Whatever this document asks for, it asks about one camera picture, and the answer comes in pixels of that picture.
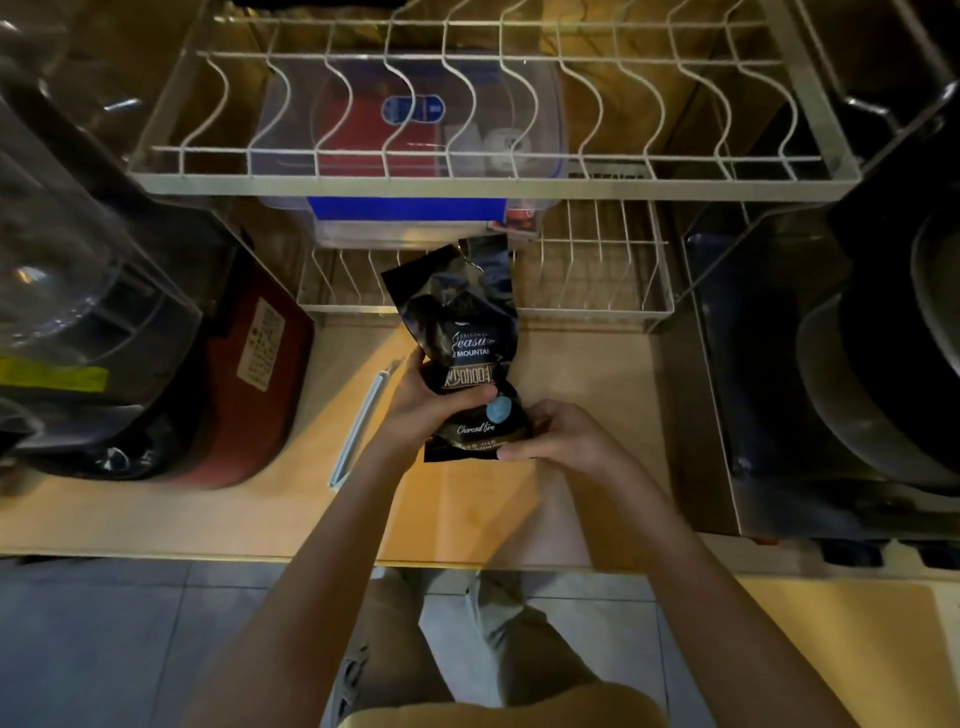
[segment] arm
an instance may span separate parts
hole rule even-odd
[[[221,655],[184,726],[304,726],[324,712],[370,579],[396,486],[450,415],[492,385],[435,395],[411,355],[383,424],[263,605]]]
[[[716,560],[643,466],[573,404],[529,410],[542,434],[500,449],[601,481],[636,533],[650,584],[720,726],[855,728],[810,663]]]

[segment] pants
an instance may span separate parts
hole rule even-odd
[[[420,631],[418,570],[372,579],[332,694],[332,724],[368,708],[452,702]],[[597,681],[584,661],[519,594],[481,572],[467,591],[470,620],[492,652],[505,706],[530,705]]]

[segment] gray floor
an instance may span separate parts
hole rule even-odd
[[[282,571],[273,564],[0,560],[0,716],[19,728],[175,726],[198,675]],[[461,701],[496,705],[464,608],[434,579],[420,624]],[[713,726],[646,580],[525,574],[527,598],[601,678],[646,692],[677,728]]]

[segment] yellow sticker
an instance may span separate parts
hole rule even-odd
[[[110,372],[103,367],[54,367],[29,359],[0,357],[0,385],[67,392],[103,392]]]

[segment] black coffee bag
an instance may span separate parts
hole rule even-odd
[[[490,404],[458,412],[427,440],[424,462],[494,459],[504,443],[531,436],[507,373],[517,319],[505,234],[447,245],[383,273],[403,323],[430,358],[423,378],[443,394],[491,382]]]

